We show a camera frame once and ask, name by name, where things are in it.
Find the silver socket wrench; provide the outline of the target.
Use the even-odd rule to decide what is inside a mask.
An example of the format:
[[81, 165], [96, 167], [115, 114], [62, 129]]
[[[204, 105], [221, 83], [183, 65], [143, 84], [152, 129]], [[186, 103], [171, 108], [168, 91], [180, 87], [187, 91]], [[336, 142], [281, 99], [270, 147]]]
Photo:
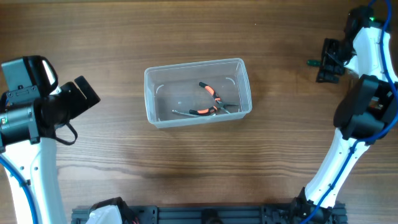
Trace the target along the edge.
[[197, 115], [197, 114], [191, 114], [189, 112], [181, 112], [181, 111], [177, 111], [177, 110], [172, 110], [172, 113], [189, 116], [189, 117], [203, 117], [203, 116], [215, 116], [216, 115], [215, 113], [208, 114], [208, 115]]

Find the orange black needle-nose pliers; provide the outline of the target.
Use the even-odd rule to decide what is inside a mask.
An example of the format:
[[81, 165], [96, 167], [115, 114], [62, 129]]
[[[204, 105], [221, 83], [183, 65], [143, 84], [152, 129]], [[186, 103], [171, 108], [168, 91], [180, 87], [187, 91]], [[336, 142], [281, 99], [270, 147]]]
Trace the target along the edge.
[[195, 116], [210, 116], [213, 114], [217, 114], [218, 111], [224, 111], [227, 114], [230, 114], [230, 111], [227, 109], [229, 106], [239, 106], [239, 103], [230, 103], [225, 102], [220, 95], [215, 91], [215, 89], [204, 82], [199, 82], [198, 85], [206, 90], [212, 98], [212, 103], [209, 107], [203, 109], [190, 109], [188, 112]]

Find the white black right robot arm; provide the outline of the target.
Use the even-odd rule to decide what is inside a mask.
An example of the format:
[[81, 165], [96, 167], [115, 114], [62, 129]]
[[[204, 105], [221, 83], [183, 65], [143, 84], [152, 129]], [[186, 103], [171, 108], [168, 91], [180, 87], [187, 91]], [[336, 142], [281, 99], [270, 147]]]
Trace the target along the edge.
[[305, 199], [329, 208], [358, 159], [397, 124], [397, 77], [389, 54], [389, 24], [371, 6], [350, 10], [342, 40], [325, 39], [318, 83], [338, 83], [345, 70], [357, 81], [338, 105], [335, 135]]

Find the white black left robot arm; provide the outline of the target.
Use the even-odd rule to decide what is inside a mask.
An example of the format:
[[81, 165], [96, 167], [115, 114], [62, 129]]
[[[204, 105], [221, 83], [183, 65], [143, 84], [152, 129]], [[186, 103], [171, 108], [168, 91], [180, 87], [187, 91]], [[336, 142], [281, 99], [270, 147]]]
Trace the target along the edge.
[[5, 168], [18, 223], [66, 223], [57, 177], [58, 128], [77, 132], [70, 121], [100, 102], [80, 76], [62, 86], [43, 56], [1, 65], [8, 90], [1, 96], [1, 165]]

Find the clear plastic container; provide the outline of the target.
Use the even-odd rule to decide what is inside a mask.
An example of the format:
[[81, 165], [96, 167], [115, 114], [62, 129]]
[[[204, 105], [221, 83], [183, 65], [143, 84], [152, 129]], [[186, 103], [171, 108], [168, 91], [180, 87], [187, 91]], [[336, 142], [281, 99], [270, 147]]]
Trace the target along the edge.
[[[189, 117], [172, 113], [207, 108], [211, 95], [198, 85], [213, 87], [229, 106], [230, 114]], [[144, 95], [148, 121], [156, 128], [241, 119], [252, 110], [251, 88], [244, 61], [240, 58], [182, 63], [148, 68], [144, 72]]]

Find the green handled screwdriver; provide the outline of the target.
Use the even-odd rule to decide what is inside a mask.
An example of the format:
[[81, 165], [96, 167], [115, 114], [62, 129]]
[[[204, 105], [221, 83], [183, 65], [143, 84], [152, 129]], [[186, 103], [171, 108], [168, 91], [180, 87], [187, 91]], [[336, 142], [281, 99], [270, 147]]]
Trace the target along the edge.
[[319, 67], [321, 62], [319, 60], [307, 60], [307, 65], [311, 67]]

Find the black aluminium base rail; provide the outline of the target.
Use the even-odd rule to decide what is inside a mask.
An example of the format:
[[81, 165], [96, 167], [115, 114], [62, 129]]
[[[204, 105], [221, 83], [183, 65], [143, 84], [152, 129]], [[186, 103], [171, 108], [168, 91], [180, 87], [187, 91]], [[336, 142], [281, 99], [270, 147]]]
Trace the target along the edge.
[[130, 206], [133, 220], [141, 224], [282, 224], [301, 223], [347, 223], [345, 204], [316, 208], [299, 198], [290, 203], [271, 203], [261, 206], [215, 206], [215, 207], [156, 207]]

